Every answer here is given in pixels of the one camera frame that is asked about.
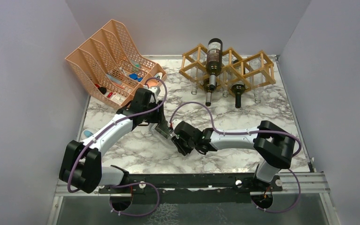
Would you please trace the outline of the dark green wine bottle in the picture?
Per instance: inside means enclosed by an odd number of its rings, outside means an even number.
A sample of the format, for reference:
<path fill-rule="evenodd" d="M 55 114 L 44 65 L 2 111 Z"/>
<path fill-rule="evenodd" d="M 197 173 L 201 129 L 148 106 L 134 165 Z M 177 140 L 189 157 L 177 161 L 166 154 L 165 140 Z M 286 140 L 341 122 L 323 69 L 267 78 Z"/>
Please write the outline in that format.
<path fill-rule="evenodd" d="M 241 97 L 245 90 L 246 87 L 243 81 L 231 82 L 231 91 L 235 94 L 235 108 L 241 108 Z"/>

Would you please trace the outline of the dark labelled wine bottle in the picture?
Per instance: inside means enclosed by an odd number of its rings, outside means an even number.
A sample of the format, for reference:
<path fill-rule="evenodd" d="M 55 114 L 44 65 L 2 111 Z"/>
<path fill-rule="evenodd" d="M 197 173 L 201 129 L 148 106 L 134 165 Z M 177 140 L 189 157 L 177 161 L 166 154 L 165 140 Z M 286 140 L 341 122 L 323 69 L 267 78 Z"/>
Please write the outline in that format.
<path fill-rule="evenodd" d="M 211 106 L 211 102 L 212 102 L 212 93 L 217 89 L 217 79 L 214 79 L 214 84 L 211 84 L 210 79 L 206 79 L 203 81 L 202 83 L 202 87 L 206 93 L 206 98 L 205 98 L 205 105 L 206 106 Z"/>

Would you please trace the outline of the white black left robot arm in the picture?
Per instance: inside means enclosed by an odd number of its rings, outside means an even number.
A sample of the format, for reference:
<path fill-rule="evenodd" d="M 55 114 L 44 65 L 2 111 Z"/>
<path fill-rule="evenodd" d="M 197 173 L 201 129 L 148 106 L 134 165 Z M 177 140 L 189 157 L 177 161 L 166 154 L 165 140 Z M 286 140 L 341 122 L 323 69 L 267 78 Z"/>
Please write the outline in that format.
<path fill-rule="evenodd" d="M 103 128 L 83 141 L 70 141 L 59 171 L 59 179 L 75 191 L 93 192 L 98 186 L 111 187 L 116 192 L 128 188 L 128 171 L 118 166 L 102 166 L 102 156 L 124 135 L 137 126 L 147 124 L 167 125 L 163 101 L 158 100 L 160 88 L 138 88 L 132 101 L 120 108 Z"/>

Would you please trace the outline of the tall clear glass bottle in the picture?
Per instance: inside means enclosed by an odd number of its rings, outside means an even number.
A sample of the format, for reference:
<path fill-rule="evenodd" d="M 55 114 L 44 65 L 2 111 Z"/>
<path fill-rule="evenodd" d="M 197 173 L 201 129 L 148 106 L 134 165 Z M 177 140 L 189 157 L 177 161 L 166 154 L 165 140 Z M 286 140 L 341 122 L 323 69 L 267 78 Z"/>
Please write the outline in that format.
<path fill-rule="evenodd" d="M 224 69 L 224 66 L 232 64 L 234 57 L 232 55 L 228 55 L 223 58 L 223 66 L 221 69 L 221 81 L 224 83 L 222 85 L 222 97 L 227 98 L 229 96 L 229 89 L 231 86 L 231 80 L 233 78 L 232 72 L 230 69 Z"/>

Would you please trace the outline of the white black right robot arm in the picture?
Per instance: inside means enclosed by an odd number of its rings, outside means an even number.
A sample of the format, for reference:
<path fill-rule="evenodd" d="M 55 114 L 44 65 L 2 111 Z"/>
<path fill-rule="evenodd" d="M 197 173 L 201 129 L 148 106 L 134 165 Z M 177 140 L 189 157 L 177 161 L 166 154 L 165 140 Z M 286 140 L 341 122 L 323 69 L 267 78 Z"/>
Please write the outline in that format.
<path fill-rule="evenodd" d="M 274 123 L 263 120 L 257 127 L 221 130 L 213 127 L 199 130 L 185 121 L 173 130 L 172 143 L 178 152 L 187 155 L 193 150 L 205 155 L 225 149 L 255 150 L 263 158 L 252 177 L 252 186 L 263 191 L 282 169 L 289 169 L 297 139 Z"/>

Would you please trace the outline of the small clear glass bottle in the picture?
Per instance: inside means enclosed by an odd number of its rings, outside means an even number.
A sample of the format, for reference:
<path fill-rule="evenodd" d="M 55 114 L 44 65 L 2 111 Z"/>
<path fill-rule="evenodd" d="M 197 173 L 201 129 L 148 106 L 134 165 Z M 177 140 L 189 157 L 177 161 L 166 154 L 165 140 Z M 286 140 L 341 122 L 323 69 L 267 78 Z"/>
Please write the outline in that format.
<path fill-rule="evenodd" d="M 205 61 L 205 54 L 204 54 L 204 52 L 201 52 L 200 55 L 199 55 L 199 59 L 198 59 L 198 52 L 195 52 L 195 53 L 192 54 L 192 59 L 194 59 L 195 61 L 199 61 L 199 62 L 203 63 Z M 199 67 L 194 66 L 191 69 L 190 73 L 191 73 L 191 76 L 194 79 L 194 81 L 192 81 L 191 94 L 196 95 L 197 91 L 198 91 L 198 85 L 200 84 L 198 79 L 203 75 L 203 72 L 199 72 Z"/>

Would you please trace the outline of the green wine bottle gold label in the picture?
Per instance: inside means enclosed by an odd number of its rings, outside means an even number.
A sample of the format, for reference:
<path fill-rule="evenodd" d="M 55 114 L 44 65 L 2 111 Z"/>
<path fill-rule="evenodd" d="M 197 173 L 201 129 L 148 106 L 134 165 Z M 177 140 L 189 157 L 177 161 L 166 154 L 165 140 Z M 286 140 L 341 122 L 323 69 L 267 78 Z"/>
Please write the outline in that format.
<path fill-rule="evenodd" d="M 208 42 L 206 71 L 209 75 L 208 91 L 213 92 L 216 89 L 217 76 L 221 74 L 222 68 L 223 43 L 219 38 L 213 38 Z"/>

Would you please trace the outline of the round clear flask silver cap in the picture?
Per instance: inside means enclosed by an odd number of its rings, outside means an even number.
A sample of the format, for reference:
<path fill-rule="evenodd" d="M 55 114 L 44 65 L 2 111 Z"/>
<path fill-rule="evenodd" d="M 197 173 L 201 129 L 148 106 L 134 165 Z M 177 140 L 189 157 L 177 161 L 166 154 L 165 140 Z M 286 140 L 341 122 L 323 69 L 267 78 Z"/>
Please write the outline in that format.
<path fill-rule="evenodd" d="M 149 131 L 166 147 L 174 147 L 172 142 L 173 129 L 167 123 L 151 123 L 148 125 Z"/>

